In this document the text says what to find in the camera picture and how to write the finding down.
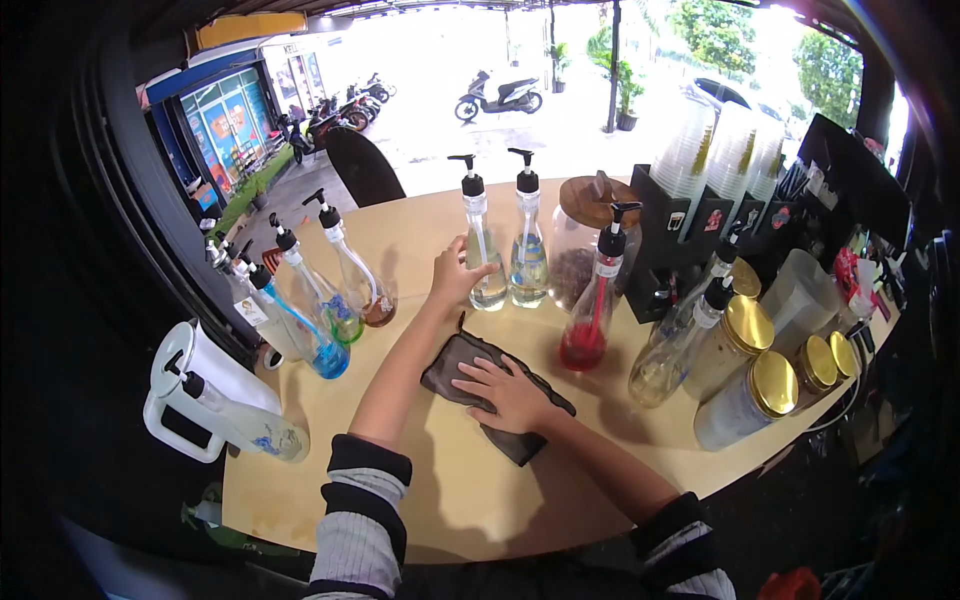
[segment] striped sleeve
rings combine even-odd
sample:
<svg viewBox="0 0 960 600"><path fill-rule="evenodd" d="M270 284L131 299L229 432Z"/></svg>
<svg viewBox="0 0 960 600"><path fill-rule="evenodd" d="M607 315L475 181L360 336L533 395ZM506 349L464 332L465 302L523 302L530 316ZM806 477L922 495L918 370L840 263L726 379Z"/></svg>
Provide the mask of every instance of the striped sleeve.
<svg viewBox="0 0 960 600"><path fill-rule="evenodd" d="M631 534L643 561L643 583L655 595L735 600L727 573L719 567L714 535L693 492L663 507Z"/></svg>
<svg viewBox="0 0 960 600"><path fill-rule="evenodd" d="M400 583L407 531L397 513L413 466L386 448L350 435L333 438L321 488L326 516L317 525L310 600L388 600Z"/></svg>

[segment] wooden counter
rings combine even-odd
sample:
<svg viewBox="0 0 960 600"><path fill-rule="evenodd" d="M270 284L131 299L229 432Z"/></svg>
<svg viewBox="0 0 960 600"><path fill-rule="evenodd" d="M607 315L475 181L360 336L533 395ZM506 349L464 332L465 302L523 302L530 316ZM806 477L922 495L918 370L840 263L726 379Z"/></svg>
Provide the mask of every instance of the wooden counter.
<svg viewBox="0 0 960 600"><path fill-rule="evenodd" d="M540 227L549 244L551 218L563 180L542 180ZM501 253L509 257L518 226L515 186L488 185L489 220ZM324 515L320 486L326 482L330 439L347 430L367 383L430 289L433 258L466 229L459 190L361 208L344 215L348 237L398 290L393 322L367 328L351 347L350 365L325 381L300 362L257 374L280 396L283 414L308 429L312 447L298 465L265 454L227 457L224 524L264 540L314 551L314 529ZM336 255L320 224L296 230L301 252L335 284ZM291 272L281 265L285 286ZM509 302L503 310L467 309L465 329L523 359L577 407L577 419L602 432L682 490L706 497L754 470L790 444L852 384L794 418L773 423L721 452L698 448L693 417L698 401L681 388L660 408L637 407L626 379L651 324L639 325L626 300L613 314L609 349L592 372L560 366L557 347L566 314L547 299L534 310ZM436 349L453 333L451 313ZM894 321L877 313L871 329L877 346ZM494 448L464 407L420 388L407 422L402 451L414 464L413 484L400 504L411 563L485 561L525 556L602 540L632 526L588 478L548 445L518 468Z"/></svg>

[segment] pavement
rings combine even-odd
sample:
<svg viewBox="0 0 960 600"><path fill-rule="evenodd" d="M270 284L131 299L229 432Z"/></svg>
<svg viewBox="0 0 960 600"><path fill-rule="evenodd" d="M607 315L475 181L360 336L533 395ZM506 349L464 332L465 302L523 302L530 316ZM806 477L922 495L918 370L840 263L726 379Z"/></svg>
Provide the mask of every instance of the pavement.
<svg viewBox="0 0 960 600"><path fill-rule="evenodd" d="M592 73L571 80L563 94L541 90L543 106L534 114L479 114L470 123L453 115L463 90L418 93L429 88L398 84L397 96L384 105L363 134L393 165L407 197L459 187L466 174L464 164L447 160L448 155L477 155L476 172L487 184L516 180L522 170L522 158L508 153L509 147L534 151L532 166L543 179L592 175L598 169L610 175L629 175L634 164L650 162L656 137L651 133L657 127L655 100L644 96L636 101L635 111L640 116L632 132L605 133L601 128L606 122L609 83ZM442 100L433 102L438 97ZM320 187L341 213L357 207L326 151L321 151L306 156L303 164L291 165L266 193L267 206L238 222L233 241L243 245L252 239L253 257L274 248L276 232L268 215L276 212L283 224L293 228L304 218L316 219L318 208L300 203Z"/></svg>

